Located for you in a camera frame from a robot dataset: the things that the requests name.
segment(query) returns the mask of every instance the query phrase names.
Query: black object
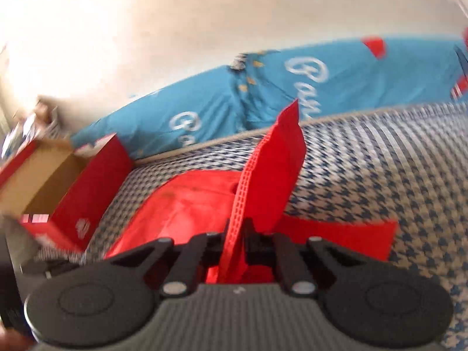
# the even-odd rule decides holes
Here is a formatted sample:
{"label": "black object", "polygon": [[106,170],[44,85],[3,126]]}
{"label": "black object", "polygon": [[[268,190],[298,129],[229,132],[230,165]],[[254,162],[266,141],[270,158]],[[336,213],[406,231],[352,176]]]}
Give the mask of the black object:
{"label": "black object", "polygon": [[247,264],[278,283],[205,285],[222,234],[161,238],[36,289],[25,312],[39,350],[440,350],[452,303],[439,285],[322,239],[243,228]]}
{"label": "black object", "polygon": [[326,241],[308,246],[336,277],[321,296],[325,315],[352,338],[416,347],[441,337],[450,324],[452,301],[440,285]]}
{"label": "black object", "polygon": [[16,283],[15,271],[11,263],[6,237],[0,230],[0,317],[5,328],[15,328],[24,335],[31,336],[23,312],[23,303]]}
{"label": "black object", "polygon": [[[174,247],[172,239],[160,238],[62,274],[28,297],[27,320],[35,337],[51,345],[88,348],[115,343],[143,327],[162,297],[191,293],[204,279],[206,267],[217,264],[220,242],[220,235],[201,234]],[[208,244],[211,252],[205,252]],[[161,280],[167,273],[160,294],[152,289],[151,274]]]}
{"label": "black object", "polygon": [[25,275],[42,275],[51,278],[79,267],[79,264],[62,259],[49,261],[30,260],[21,264],[21,272]]}

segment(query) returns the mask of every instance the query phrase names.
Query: screw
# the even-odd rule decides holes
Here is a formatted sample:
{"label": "screw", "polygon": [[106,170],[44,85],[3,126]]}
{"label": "screw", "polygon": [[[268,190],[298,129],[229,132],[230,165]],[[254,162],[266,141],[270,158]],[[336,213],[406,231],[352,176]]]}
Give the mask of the screw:
{"label": "screw", "polygon": [[180,281],[168,282],[164,284],[162,291],[170,296],[178,296],[180,294],[184,294],[187,291],[187,286]]}
{"label": "screw", "polygon": [[291,290],[295,294],[308,295],[315,291],[315,285],[308,281],[298,281],[292,285]]}
{"label": "screw", "polygon": [[311,236],[309,241],[322,241],[323,239],[320,236]]}
{"label": "screw", "polygon": [[234,294],[242,294],[242,293],[245,293],[246,291],[247,290],[245,290],[245,288],[242,286],[238,286],[237,288],[233,290]]}

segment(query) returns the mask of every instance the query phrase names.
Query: red plastic part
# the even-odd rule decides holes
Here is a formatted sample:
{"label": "red plastic part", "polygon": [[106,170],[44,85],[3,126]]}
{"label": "red plastic part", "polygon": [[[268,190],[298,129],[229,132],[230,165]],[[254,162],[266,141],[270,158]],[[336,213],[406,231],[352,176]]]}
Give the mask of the red plastic part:
{"label": "red plastic part", "polygon": [[464,93],[468,90],[468,80],[465,75],[458,78],[457,83],[452,88],[452,96],[454,98],[461,98]]}
{"label": "red plastic part", "polygon": [[362,43],[372,51],[372,54],[374,54],[377,59],[381,59],[385,56],[385,41],[381,37],[363,38]]}
{"label": "red plastic part", "polygon": [[242,223],[252,218],[257,232],[271,232],[289,200],[306,155],[299,127],[299,103],[294,101],[255,148],[234,199],[217,282],[236,283],[246,270],[240,241]]}

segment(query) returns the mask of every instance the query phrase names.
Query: red box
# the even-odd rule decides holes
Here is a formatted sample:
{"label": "red box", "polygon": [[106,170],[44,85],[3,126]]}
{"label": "red box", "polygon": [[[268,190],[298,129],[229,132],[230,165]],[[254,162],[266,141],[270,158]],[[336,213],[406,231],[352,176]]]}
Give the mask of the red box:
{"label": "red box", "polygon": [[0,172],[0,209],[40,243],[81,252],[132,168],[116,134],[75,151],[34,140]]}

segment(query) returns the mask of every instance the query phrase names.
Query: box flap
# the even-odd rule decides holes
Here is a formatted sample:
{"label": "box flap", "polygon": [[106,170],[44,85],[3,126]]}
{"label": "box flap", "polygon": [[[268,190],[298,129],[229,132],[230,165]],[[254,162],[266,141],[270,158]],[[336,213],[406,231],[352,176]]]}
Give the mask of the box flap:
{"label": "box flap", "polygon": [[31,141],[15,157],[9,160],[0,168],[0,187],[10,178],[23,162],[36,150],[39,142]]}
{"label": "box flap", "polygon": [[62,225],[64,234],[82,250],[85,250],[102,215],[133,168],[133,161],[117,136],[106,136],[101,140],[98,140],[99,146],[94,147],[99,151],[89,159],[87,167],[51,217],[53,222]]}
{"label": "box flap", "polygon": [[42,184],[23,212],[52,215],[85,167],[85,160],[70,154]]}
{"label": "box flap", "polygon": [[21,159],[22,164],[6,178],[0,189],[0,209],[16,217],[24,213],[60,166],[68,159],[75,158],[72,150],[65,146],[55,146],[50,141],[38,141],[36,144],[35,150],[26,159]]}

